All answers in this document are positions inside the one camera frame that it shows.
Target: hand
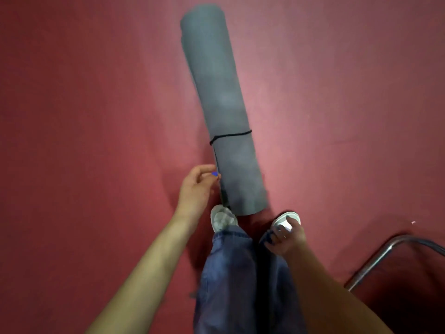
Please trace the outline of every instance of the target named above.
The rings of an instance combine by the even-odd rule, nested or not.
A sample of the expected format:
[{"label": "hand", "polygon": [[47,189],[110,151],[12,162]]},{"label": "hand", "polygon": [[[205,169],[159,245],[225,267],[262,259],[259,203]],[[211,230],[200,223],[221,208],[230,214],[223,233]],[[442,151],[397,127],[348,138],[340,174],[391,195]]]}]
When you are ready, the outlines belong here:
[{"label": "hand", "polygon": [[215,165],[198,165],[192,168],[182,182],[175,215],[186,219],[194,226],[197,225],[209,202],[209,196],[213,193],[212,187],[221,178],[220,174],[214,176],[212,171],[216,171]]},{"label": "hand", "polygon": [[283,225],[273,228],[274,233],[270,236],[273,244],[266,241],[264,246],[287,261],[289,257],[292,257],[295,250],[306,245],[306,236],[298,221],[291,217],[286,217],[286,220],[292,226],[292,230],[288,231]]}]

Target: forearm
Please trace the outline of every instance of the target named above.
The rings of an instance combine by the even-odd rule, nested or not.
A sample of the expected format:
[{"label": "forearm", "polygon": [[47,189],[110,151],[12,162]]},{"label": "forearm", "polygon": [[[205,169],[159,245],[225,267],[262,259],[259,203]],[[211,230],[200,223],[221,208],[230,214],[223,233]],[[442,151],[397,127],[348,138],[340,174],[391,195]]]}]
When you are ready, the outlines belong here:
[{"label": "forearm", "polygon": [[193,223],[175,215],[87,333],[147,333]]},{"label": "forearm", "polygon": [[306,244],[285,259],[309,334],[391,333],[376,314],[328,275]]}]

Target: white sneaker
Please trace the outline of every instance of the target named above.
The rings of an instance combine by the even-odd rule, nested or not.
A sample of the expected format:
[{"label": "white sneaker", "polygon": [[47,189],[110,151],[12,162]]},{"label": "white sneaker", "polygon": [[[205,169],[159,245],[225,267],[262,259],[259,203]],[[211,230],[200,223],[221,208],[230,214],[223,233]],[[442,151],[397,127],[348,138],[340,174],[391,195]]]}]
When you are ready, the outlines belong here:
[{"label": "white sneaker", "polygon": [[288,230],[288,231],[292,230],[292,225],[289,224],[289,222],[286,220],[287,216],[297,220],[298,224],[301,225],[300,216],[297,213],[286,212],[286,213],[283,213],[282,215],[280,215],[277,219],[275,219],[270,228],[278,227],[279,225],[283,225],[284,227],[286,227],[286,230]]},{"label": "white sneaker", "polygon": [[224,230],[230,225],[238,225],[238,219],[236,215],[230,211],[227,207],[222,205],[216,205],[210,212],[210,221],[215,233]]}]

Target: red floor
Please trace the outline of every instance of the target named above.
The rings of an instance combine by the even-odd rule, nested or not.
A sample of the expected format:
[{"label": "red floor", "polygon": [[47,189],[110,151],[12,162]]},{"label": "red floor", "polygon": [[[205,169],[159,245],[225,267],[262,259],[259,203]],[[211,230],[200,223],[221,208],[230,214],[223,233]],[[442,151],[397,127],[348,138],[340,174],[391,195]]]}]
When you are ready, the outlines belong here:
[{"label": "red floor", "polygon": [[[211,160],[179,27],[203,1],[226,12],[270,197],[246,227],[297,211],[341,282],[395,233],[445,244],[445,0],[2,0],[3,332],[85,330]],[[209,230],[153,333],[192,332]]]}]

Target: denim pant leg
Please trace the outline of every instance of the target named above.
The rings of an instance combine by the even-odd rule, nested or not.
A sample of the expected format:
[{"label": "denim pant leg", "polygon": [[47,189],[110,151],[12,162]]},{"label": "denim pant leg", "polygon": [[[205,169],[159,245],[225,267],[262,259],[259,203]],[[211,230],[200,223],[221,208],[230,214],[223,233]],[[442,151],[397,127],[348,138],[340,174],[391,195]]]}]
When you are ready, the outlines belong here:
[{"label": "denim pant leg", "polygon": [[261,243],[258,260],[268,262],[269,328],[271,334],[306,334],[306,325],[298,302],[296,288],[286,261],[271,253]]},{"label": "denim pant leg", "polygon": [[255,294],[253,241],[230,226],[213,237],[197,292],[195,334],[255,334]]}]

